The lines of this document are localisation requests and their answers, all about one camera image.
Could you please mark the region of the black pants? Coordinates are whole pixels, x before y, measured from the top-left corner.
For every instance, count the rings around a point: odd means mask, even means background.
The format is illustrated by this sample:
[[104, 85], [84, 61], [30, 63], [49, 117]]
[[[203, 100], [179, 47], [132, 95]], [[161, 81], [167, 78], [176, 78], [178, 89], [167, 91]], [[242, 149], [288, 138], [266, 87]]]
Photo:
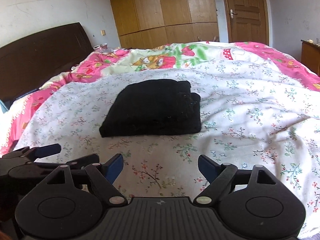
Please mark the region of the black pants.
[[117, 95], [99, 132], [103, 138], [199, 133], [200, 101], [189, 81], [134, 83]]

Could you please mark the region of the pink cartoon quilt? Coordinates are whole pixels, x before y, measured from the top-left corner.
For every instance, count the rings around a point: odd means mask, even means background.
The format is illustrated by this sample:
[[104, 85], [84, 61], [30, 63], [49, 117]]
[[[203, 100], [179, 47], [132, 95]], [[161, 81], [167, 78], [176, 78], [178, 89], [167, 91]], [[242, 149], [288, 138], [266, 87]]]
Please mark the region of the pink cartoon quilt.
[[10, 152], [22, 135], [31, 117], [58, 89], [70, 82], [89, 83], [112, 74], [143, 70], [188, 68], [210, 60], [253, 62], [270, 60], [285, 75], [298, 80], [304, 87], [319, 91], [319, 76], [289, 54], [258, 42], [195, 42], [173, 43], [153, 49], [117, 49], [111, 53], [92, 52], [79, 64], [64, 72], [51, 74], [13, 103], [1, 115], [1, 155]]

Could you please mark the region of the white floral bed sheet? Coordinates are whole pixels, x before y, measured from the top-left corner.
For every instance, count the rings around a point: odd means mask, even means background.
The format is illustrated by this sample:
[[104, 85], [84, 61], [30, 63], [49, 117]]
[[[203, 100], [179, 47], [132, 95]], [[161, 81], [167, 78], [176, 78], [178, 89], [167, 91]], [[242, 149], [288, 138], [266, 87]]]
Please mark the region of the white floral bed sheet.
[[319, 233], [319, 93], [271, 61], [212, 60], [71, 82], [42, 103], [16, 147], [58, 143], [44, 159], [124, 157], [126, 197], [195, 197], [202, 154], [242, 169], [264, 165], [304, 204], [300, 237]]

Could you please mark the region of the dark wooden headboard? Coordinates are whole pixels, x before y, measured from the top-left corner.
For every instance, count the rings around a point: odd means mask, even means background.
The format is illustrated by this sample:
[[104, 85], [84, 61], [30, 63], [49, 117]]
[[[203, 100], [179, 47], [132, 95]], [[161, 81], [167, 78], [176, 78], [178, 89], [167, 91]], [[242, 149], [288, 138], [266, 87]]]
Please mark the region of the dark wooden headboard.
[[1, 48], [1, 100], [10, 106], [51, 77], [67, 72], [93, 51], [79, 22], [61, 25]]

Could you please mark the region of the wooden side cabinet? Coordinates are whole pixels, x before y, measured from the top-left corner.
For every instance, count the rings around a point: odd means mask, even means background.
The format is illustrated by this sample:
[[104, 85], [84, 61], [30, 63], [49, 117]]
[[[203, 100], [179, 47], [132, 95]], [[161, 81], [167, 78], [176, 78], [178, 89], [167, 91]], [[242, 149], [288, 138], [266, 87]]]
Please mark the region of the wooden side cabinet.
[[319, 76], [320, 52], [319, 46], [308, 41], [301, 40], [302, 55], [301, 63]]

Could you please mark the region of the wooden wardrobe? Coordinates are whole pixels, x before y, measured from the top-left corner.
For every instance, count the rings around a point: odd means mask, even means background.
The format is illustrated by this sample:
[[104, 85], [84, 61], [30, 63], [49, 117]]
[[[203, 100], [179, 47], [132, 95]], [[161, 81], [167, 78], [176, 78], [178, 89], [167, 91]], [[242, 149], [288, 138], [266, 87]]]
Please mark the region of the wooden wardrobe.
[[218, 41], [215, 0], [110, 0], [123, 48]]

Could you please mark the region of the brown wooden door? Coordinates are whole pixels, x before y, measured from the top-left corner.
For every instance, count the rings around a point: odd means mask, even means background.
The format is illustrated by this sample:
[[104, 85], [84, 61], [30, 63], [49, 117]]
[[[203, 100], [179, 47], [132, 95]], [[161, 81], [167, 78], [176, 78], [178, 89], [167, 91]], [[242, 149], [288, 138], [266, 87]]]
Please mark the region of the brown wooden door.
[[[266, 0], [224, 0], [229, 42], [269, 44]], [[233, 9], [237, 15], [230, 17]]]

